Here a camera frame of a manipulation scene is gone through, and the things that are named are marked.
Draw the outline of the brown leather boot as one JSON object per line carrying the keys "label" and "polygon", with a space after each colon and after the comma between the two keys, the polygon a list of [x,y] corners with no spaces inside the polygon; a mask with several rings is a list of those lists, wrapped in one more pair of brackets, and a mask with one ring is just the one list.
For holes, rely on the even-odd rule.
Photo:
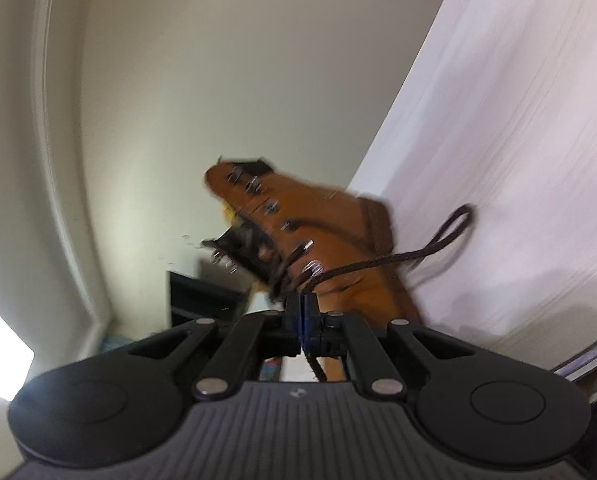
{"label": "brown leather boot", "polygon": [[[205,183],[230,222],[205,247],[253,274],[273,302],[325,271],[393,255],[391,218],[379,200],[297,180],[263,159],[217,162]],[[330,278],[315,293],[321,311],[357,310],[376,328],[394,318],[422,320],[396,266]]]}

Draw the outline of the dark brown shoelace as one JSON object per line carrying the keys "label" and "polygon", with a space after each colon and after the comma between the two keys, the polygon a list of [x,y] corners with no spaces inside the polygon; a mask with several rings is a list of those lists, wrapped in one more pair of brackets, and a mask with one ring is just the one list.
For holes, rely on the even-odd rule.
{"label": "dark brown shoelace", "polygon": [[420,322],[421,313],[398,268],[403,264],[415,268],[455,243],[472,228],[475,208],[459,206],[426,245],[395,252],[387,209],[372,200],[363,200],[361,205],[368,219],[364,236],[320,220],[285,221],[283,233],[306,228],[315,234],[279,257],[271,272],[271,298],[286,302],[293,292],[313,292],[321,311],[355,310],[380,330],[395,318]]}

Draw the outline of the black television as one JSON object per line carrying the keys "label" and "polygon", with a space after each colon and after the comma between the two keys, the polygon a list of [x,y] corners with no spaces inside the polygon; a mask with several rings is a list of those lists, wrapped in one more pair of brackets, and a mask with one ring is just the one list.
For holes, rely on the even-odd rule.
{"label": "black television", "polygon": [[172,327],[198,318],[213,318],[219,323],[232,324],[240,318],[248,305],[248,292],[239,292],[184,274],[168,273],[169,318]]}

